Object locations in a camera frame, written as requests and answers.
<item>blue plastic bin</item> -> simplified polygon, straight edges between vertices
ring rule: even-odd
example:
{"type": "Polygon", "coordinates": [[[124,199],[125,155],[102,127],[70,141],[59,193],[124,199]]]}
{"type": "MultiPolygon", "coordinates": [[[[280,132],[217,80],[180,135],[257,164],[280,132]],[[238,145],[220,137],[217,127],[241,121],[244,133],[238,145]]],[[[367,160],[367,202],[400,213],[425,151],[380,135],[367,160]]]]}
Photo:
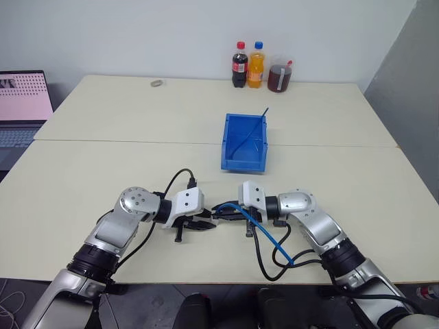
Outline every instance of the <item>blue plastic bin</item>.
{"type": "Polygon", "coordinates": [[[226,115],[222,139],[221,169],[265,171],[267,149],[265,116],[231,113],[226,115]]]}

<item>orange juice bottle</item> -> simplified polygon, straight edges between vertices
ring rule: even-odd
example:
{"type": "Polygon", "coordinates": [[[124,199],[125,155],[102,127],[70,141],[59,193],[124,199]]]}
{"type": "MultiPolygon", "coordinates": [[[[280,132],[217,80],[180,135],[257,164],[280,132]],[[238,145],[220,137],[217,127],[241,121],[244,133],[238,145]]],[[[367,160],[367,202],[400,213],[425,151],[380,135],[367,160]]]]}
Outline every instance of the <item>orange juice bottle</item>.
{"type": "Polygon", "coordinates": [[[262,83],[263,59],[262,42],[254,43],[254,52],[250,54],[250,65],[248,66],[247,84],[250,88],[259,88],[262,83]]]}

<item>white table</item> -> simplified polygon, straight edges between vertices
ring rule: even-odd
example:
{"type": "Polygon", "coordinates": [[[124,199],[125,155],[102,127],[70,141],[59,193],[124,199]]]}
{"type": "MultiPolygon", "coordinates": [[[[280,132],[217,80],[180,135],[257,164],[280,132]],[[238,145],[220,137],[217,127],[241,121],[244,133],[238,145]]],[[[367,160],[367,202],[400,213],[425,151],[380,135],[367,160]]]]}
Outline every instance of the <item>white table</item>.
{"type": "MultiPolygon", "coordinates": [[[[206,207],[237,198],[245,180],[267,195],[307,188],[361,252],[394,282],[439,278],[439,206],[395,147],[271,146],[265,175],[220,170],[220,145],[36,141],[0,184],[0,277],[51,280],[71,260],[100,215],[128,186],[163,190],[182,167],[193,169],[206,207]]],[[[176,181],[170,195],[184,189],[176,181]]],[[[136,246],[149,229],[142,223],[136,246]]],[[[269,230],[279,239],[282,228],[269,230]]],[[[221,222],[207,232],[157,228],[115,275],[118,282],[260,282],[245,223],[221,222]]],[[[260,234],[270,273],[272,246],[260,234]]],[[[309,246],[293,226],[291,254],[309,246]]],[[[279,282],[328,283],[319,265],[289,270],[279,282]]]]}
{"type": "Polygon", "coordinates": [[[221,144],[227,112],[262,114],[269,145],[395,147],[355,84],[293,82],[284,93],[231,81],[86,76],[39,140],[221,144]]]}

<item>wire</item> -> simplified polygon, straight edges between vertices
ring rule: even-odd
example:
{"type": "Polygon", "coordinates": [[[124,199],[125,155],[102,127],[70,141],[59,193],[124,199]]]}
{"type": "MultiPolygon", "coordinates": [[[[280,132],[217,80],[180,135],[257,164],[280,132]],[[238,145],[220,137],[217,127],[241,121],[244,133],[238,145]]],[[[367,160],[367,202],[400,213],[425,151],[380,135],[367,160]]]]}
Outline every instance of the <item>wire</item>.
{"type": "Polygon", "coordinates": [[[329,273],[329,277],[331,278],[331,282],[335,288],[335,290],[342,296],[344,297],[349,297],[349,298],[353,298],[356,300],[397,300],[399,302],[402,302],[404,304],[407,304],[409,306],[411,306],[418,314],[425,314],[424,311],[422,310],[422,308],[415,302],[405,298],[405,297],[401,297],[401,296],[396,296],[396,295],[361,295],[358,293],[352,293],[350,291],[346,291],[342,288],[340,288],[337,285],[337,282],[335,281],[334,275],[329,273]]]}
{"type": "MultiPolygon", "coordinates": [[[[5,279],[5,282],[3,283],[3,286],[1,287],[1,290],[0,290],[0,297],[3,294],[7,283],[8,283],[8,279],[5,279]]],[[[15,292],[9,294],[8,296],[4,297],[2,300],[0,300],[0,317],[9,317],[12,320],[11,324],[10,324],[10,327],[8,329],[13,329],[14,326],[17,329],[20,329],[19,325],[15,321],[15,315],[16,315],[16,313],[18,313],[22,309],[22,307],[25,304],[25,302],[26,302],[26,295],[22,291],[15,291],[15,292]],[[10,299],[14,295],[20,295],[21,297],[23,297],[23,300],[21,301],[20,305],[17,307],[16,310],[9,311],[9,310],[6,309],[6,307],[2,306],[1,303],[3,303],[6,300],[10,299]]]]}
{"type": "Polygon", "coordinates": [[[237,204],[225,203],[225,204],[222,204],[221,206],[218,207],[217,212],[223,208],[226,208],[226,207],[234,208],[234,209],[238,210],[241,214],[243,214],[246,219],[248,219],[251,223],[253,223],[255,226],[257,226],[258,229],[260,229],[262,231],[262,233],[264,233],[268,237],[268,239],[276,246],[277,249],[279,249],[279,251],[282,253],[282,255],[284,255],[284,257],[288,260],[289,264],[291,264],[291,265],[294,264],[294,261],[292,260],[292,258],[289,257],[288,253],[281,247],[281,245],[279,245],[279,243],[273,238],[273,236],[261,224],[259,224],[256,219],[251,217],[243,208],[241,208],[237,204]]]}
{"type": "Polygon", "coordinates": [[[142,248],[145,245],[146,241],[148,241],[148,239],[151,237],[152,231],[154,231],[155,227],[156,224],[152,223],[150,231],[148,232],[147,236],[143,239],[140,245],[138,245],[132,252],[130,252],[127,256],[125,256],[123,260],[117,263],[116,270],[120,268],[120,266],[122,266],[128,259],[130,259],[135,253],[137,253],[140,248],[142,248]]]}
{"type": "Polygon", "coordinates": [[[101,219],[103,219],[104,218],[104,216],[106,216],[106,215],[108,215],[110,212],[113,212],[114,211],[114,209],[112,209],[112,210],[109,210],[109,211],[107,211],[105,214],[103,214],[101,217],[99,217],[99,219],[96,221],[96,224],[98,224],[99,223],[99,221],[101,220],[101,219]]]}
{"type": "MultiPolygon", "coordinates": [[[[252,233],[253,233],[254,246],[256,247],[256,257],[258,259],[259,268],[261,269],[263,276],[265,276],[265,278],[269,281],[277,281],[285,274],[285,272],[288,269],[293,269],[296,267],[300,267],[300,266],[304,266],[304,265],[308,265],[308,264],[313,264],[313,263],[318,263],[318,264],[322,263],[321,260],[311,259],[311,260],[306,260],[305,262],[301,262],[298,264],[288,264],[285,266],[281,266],[282,267],[281,271],[277,275],[275,275],[274,277],[271,277],[268,275],[267,271],[265,270],[265,267],[263,266],[262,257],[261,257],[261,250],[259,247],[259,240],[258,240],[256,229],[253,225],[251,225],[251,228],[252,228],[252,233]]],[[[306,253],[307,253],[307,250],[304,250],[303,252],[300,252],[299,254],[295,255],[295,257],[293,257],[293,259],[297,259],[306,253]]]]}
{"type": "Polygon", "coordinates": [[[112,318],[115,320],[116,328],[119,329],[119,323],[117,322],[117,319],[116,319],[116,316],[115,316],[115,312],[112,310],[112,306],[110,304],[110,298],[108,298],[108,294],[107,293],[105,293],[104,296],[105,296],[105,299],[106,299],[106,301],[108,303],[108,307],[110,308],[110,311],[111,311],[111,314],[112,314],[112,318]]]}
{"type": "Polygon", "coordinates": [[[262,123],[262,119],[264,118],[267,111],[268,111],[268,108],[266,108],[265,111],[263,111],[263,114],[261,115],[261,120],[258,120],[257,124],[254,125],[253,129],[245,137],[245,139],[243,139],[242,142],[238,146],[236,146],[236,148],[232,151],[232,153],[230,153],[230,158],[233,158],[233,156],[235,155],[235,152],[250,138],[250,136],[252,136],[253,132],[256,130],[256,128],[258,128],[259,124],[262,123]]]}
{"type": "MultiPolygon", "coordinates": [[[[285,241],[286,239],[288,239],[289,235],[291,234],[291,226],[290,226],[288,223],[286,223],[285,225],[287,226],[287,233],[286,233],[285,236],[279,241],[279,245],[282,245],[282,243],[284,243],[284,241],[285,241]]],[[[295,264],[295,265],[292,265],[292,266],[289,265],[289,264],[280,264],[280,262],[278,262],[278,261],[276,260],[276,253],[277,253],[277,251],[278,251],[278,249],[275,247],[275,248],[273,249],[273,252],[272,252],[272,260],[273,260],[273,263],[276,264],[276,265],[279,266],[279,267],[285,267],[285,266],[287,266],[287,267],[289,267],[290,269],[293,269],[294,267],[299,267],[299,266],[306,265],[306,264],[302,264],[302,263],[298,263],[298,264],[295,264]]],[[[295,255],[292,259],[293,259],[294,261],[296,261],[297,258],[299,258],[299,257],[301,257],[301,256],[303,256],[303,255],[305,255],[305,254],[310,254],[310,253],[312,253],[312,252],[314,252],[314,250],[312,250],[312,249],[306,249],[306,250],[303,250],[303,251],[297,253],[297,255],[295,255]]],[[[312,263],[322,263],[322,261],[319,260],[319,259],[316,259],[316,262],[313,261],[312,263]]]]}
{"type": "MultiPolygon", "coordinates": [[[[163,193],[163,199],[166,197],[166,194],[168,193],[169,189],[171,188],[172,184],[174,183],[174,180],[176,180],[176,178],[183,172],[187,171],[189,173],[189,175],[191,176],[190,180],[195,181],[195,177],[193,176],[193,172],[192,170],[188,169],[188,168],[183,168],[179,171],[177,171],[177,173],[173,176],[173,178],[171,179],[171,181],[169,182],[169,184],[166,186],[165,192],[163,193]]],[[[132,251],[130,252],[127,256],[125,256],[123,258],[123,260],[121,260],[120,262],[117,263],[116,265],[116,270],[118,268],[120,268],[120,266],[122,266],[128,259],[130,259],[132,256],[134,256],[135,253],[137,253],[144,245],[145,243],[148,241],[148,239],[151,237],[152,231],[154,231],[154,228],[156,227],[156,223],[152,223],[150,231],[148,232],[148,234],[146,235],[146,237],[143,239],[143,241],[132,251]]]]}
{"type": "Polygon", "coordinates": [[[180,175],[182,172],[187,171],[189,173],[189,175],[191,175],[191,178],[194,179],[192,170],[188,169],[188,168],[183,168],[179,171],[177,171],[177,173],[173,176],[173,178],[171,179],[171,182],[169,182],[169,184],[167,185],[165,192],[163,193],[163,197],[166,196],[167,192],[169,191],[169,189],[171,188],[171,185],[174,183],[174,180],[176,180],[176,178],[178,177],[178,175],[180,175]]]}

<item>laptop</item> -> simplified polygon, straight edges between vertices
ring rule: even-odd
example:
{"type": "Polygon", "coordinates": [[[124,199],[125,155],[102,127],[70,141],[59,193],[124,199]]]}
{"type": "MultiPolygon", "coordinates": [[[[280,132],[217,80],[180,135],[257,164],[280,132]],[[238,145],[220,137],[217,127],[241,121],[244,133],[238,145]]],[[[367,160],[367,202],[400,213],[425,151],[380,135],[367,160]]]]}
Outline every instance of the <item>laptop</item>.
{"type": "Polygon", "coordinates": [[[12,168],[53,112],[43,71],[0,71],[0,171],[12,168]]]}

